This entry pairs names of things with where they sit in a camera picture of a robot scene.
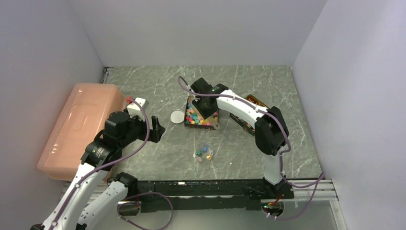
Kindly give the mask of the pink plastic storage box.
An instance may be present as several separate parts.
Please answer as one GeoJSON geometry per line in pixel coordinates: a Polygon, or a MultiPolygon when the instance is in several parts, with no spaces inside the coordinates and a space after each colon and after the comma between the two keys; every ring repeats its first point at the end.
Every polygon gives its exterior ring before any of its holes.
{"type": "Polygon", "coordinates": [[[124,108],[125,96],[113,84],[77,83],[54,126],[38,162],[53,180],[72,181],[88,144],[112,112],[124,108]]]}

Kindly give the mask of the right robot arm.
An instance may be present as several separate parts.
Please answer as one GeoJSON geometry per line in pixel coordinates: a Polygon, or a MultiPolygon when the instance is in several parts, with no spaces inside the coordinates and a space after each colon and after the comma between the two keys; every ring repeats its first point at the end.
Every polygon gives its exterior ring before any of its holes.
{"type": "Polygon", "coordinates": [[[270,199],[282,193],[279,183],[284,177],[281,148],[289,146],[289,131],[279,108],[267,108],[254,104],[235,94],[228,87],[212,86],[199,78],[190,87],[194,95],[192,104],[204,118],[211,117],[217,110],[225,110],[254,128],[255,144],[265,154],[264,194],[270,199]]]}

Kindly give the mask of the white jar lid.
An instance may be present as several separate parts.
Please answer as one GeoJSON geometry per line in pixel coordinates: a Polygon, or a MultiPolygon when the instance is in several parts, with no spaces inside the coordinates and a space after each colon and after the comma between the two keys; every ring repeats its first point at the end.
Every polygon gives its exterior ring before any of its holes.
{"type": "Polygon", "coordinates": [[[184,121],[185,112],[183,110],[174,110],[169,118],[170,121],[174,124],[181,124],[184,121]]]}

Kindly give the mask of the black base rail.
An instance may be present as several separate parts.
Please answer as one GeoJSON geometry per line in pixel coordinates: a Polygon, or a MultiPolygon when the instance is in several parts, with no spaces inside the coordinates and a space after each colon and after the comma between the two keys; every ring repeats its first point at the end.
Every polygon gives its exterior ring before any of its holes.
{"type": "Polygon", "coordinates": [[[293,199],[286,182],[271,185],[265,179],[138,181],[129,189],[142,212],[243,208],[260,210],[267,202],[293,199]]]}

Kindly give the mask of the gold tin of star candies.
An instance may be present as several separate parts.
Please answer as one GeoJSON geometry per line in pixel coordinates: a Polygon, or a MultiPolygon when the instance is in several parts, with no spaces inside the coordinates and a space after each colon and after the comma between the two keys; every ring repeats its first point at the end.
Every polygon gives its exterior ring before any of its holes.
{"type": "Polygon", "coordinates": [[[184,127],[191,129],[218,130],[220,128],[219,110],[217,110],[209,118],[204,119],[193,106],[193,100],[193,96],[188,96],[183,120],[184,127]]]}

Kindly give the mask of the aluminium frame rail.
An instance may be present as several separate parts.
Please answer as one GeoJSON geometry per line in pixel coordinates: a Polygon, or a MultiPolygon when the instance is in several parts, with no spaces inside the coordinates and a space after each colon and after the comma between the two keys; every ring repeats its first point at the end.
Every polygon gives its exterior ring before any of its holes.
{"type": "Polygon", "coordinates": [[[294,202],[296,213],[291,216],[281,215],[282,218],[289,220],[308,220],[311,216],[316,214],[316,205],[325,204],[329,206],[327,217],[332,218],[332,226],[338,230],[347,230],[342,209],[339,203],[338,194],[335,190],[334,184],[331,179],[317,179],[317,180],[290,180],[294,198],[292,200],[284,200],[285,203],[290,204],[294,202]]]}

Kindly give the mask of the clear plastic jar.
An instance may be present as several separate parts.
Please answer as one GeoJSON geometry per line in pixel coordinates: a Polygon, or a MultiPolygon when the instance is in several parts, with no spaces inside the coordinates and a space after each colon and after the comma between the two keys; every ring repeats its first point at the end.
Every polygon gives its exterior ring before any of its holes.
{"type": "Polygon", "coordinates": [[[210,144],[206,142],[199,143],[195,146],[193,158],[199,163],[211,161],[214,151],[210,144]]]}

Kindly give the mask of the gold tin of lollipops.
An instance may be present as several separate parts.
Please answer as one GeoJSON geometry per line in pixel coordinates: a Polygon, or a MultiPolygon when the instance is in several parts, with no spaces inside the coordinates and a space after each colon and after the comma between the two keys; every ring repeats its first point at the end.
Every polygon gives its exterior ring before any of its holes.
{"type": "Polygon", "coordinates": [[[256,119],[263,116],[259,110],[270,109],[269,106],[251,94],[246,96],[244,100],[235,94],[235,98],[227,100],[227,103],[227,111],[230,112],[231,118],[251,136],[255,136],[256,119]]]}

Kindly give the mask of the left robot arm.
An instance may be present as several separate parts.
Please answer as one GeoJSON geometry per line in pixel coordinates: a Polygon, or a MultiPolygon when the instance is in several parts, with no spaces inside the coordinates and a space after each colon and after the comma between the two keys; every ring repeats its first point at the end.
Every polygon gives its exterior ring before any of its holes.
{"type": "Polygon", "coordinates": [[[139,192],[137,179],[119,173],[108,188],[90,204],[93,191],[110,169],[122,161],[122,150],[136,141],[142,146],[158,143],[165,132],[158,118],[151,120],[130,116],[127,111],[113,112],[81,157],[72,183],[54,211],[43,223],[32,225],[33,230],[93,230],[109,210],[121,200],[132,201],[139,192]]]}

